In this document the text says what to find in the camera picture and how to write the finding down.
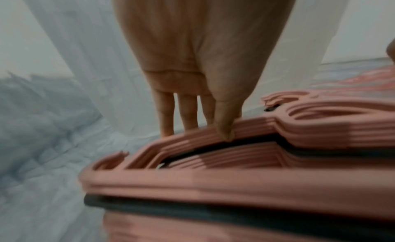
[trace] stack of hangers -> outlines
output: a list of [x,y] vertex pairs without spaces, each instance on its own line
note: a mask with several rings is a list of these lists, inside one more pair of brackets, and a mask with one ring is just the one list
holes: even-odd
[[207,127],[86,167],[109,241],[395,241],[395,102],[262,100],[231,143]]

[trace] wall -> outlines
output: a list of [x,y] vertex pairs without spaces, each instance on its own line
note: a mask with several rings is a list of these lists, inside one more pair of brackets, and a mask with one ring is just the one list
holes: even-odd
[[387,57],[395,38],[395,0],[350,0],[323,63]]
[[72,76],[50,39],[23,0],[0,0],[0,78]]

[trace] white wall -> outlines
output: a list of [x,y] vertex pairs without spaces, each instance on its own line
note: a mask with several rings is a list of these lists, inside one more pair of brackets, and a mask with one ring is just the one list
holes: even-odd
[[387,57],[395,38],[395,0],[350,0],[323,63]]
[[72,76],[23,0],[0,0],[0,78]]

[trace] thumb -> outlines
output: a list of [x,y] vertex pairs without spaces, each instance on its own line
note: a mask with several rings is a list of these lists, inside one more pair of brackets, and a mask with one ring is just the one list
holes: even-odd
[[233,121],[240,117],[243,103],[243,100],[238,99],[236,101],[217,101],[215,104],[214,126],[221,138],[227,142],[231,142],[235,138]]

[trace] hand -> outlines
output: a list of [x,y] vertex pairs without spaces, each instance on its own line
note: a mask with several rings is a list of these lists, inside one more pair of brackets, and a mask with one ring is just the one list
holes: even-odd
[[254,90],[295,0],[113,0],[151,87],[162,136],[174,134],[174,93],[185,130],[207,124],[225,141]]

